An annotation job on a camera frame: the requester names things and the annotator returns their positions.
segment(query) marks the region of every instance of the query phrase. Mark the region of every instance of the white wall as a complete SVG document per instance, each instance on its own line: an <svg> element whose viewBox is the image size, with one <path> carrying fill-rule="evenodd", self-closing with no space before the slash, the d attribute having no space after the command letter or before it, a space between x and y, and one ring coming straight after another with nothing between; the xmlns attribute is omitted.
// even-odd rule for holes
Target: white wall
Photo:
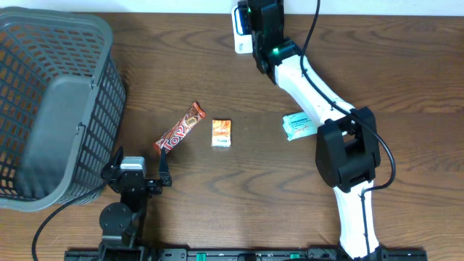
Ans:
<svg viewBox="0 0 464 261"><path fill-rule="evenodd" d="M0 0L19 6L71 12L229 13L237 0ZM315 0L284 0L285 12L311 14ZM321 14L464 16L464 0L321 0Z"/></svg>

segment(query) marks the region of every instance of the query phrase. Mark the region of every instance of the blue and white packet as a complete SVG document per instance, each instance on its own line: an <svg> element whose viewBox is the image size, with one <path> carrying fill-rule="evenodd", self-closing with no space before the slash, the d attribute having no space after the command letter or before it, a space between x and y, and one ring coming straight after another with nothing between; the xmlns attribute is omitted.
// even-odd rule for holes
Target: blue and white packet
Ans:
<svg viewBox="0 0 464 261"><path fill-rule="evenodd" d="M287 132L289 141L318 132L318 128L305 112L283 116L283 129Z"/></svg>

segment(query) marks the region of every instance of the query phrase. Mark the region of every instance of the candy bar wrapper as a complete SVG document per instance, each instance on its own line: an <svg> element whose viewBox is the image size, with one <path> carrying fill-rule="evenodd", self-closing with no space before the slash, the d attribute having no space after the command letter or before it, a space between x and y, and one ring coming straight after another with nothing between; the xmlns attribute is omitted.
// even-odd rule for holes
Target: candy bar wrapper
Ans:
<svg viewBox="0 0 464 261"><path fill-rule="evenodd" d="M231 121L213 120L212 121L212 140L211 146L230 147L231 146Z"/></svg>
<svg viewBox="0 0 464 261"><path fill-rule="evenodd" d="M289 141L318 132L318 128L304 112L283 116L283 129Z"/></svg>
<svg viewBox="0 0 464 261"><path fill-rule="evenodd" d="M161 155L162 148L166 148L166 153L168 153L204 117L206 117L206 113L195 102L183 118L171 130L165 133L159 141L153 144L154 149L159 155Z"/></svg>

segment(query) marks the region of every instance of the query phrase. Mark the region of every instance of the dark wood surface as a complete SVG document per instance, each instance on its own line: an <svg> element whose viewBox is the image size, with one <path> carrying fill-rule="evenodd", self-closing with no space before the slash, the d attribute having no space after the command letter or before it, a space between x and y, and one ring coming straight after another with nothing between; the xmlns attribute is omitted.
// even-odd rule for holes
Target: dark wood surface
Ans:
<svg viewBox="0 0 464 261"><path fill-rule="evenodd" d="M229 15L99 14L114 31L113 56L128 85L117 145L144 156L192 102L207 113L168 155L173 187L149 203L155 246L308 247L336 244L336 200L314 163L315 137L288 142L284 115L300 108L233 50ZM302 44L311 16L287 16ZM391 188L375 192L376 235L388 247L423 247L430 260L464 256L464 19L323 15L307 52L321 77L356 107L369 106L397 160ZM232 120L232 147L213 149L211 120ZM376 183L389 177L385 154ZM97 247L99 215L119 196L105 189L56 216L41 260ZM0 260L30 260L37 227L56 207L0 210Z"/></svg>

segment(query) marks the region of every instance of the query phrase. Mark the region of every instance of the gray plastic basket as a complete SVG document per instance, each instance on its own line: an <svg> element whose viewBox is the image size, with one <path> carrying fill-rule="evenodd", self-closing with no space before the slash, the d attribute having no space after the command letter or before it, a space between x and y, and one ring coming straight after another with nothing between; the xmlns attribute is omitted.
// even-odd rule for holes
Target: gray plastic basket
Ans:
<svg viewBox="0 0 464 261"><path fill-rule="evenodd" d="M98 17L0 10L0 207L41 210L102 183L125 103L111 45Z"/></svg>

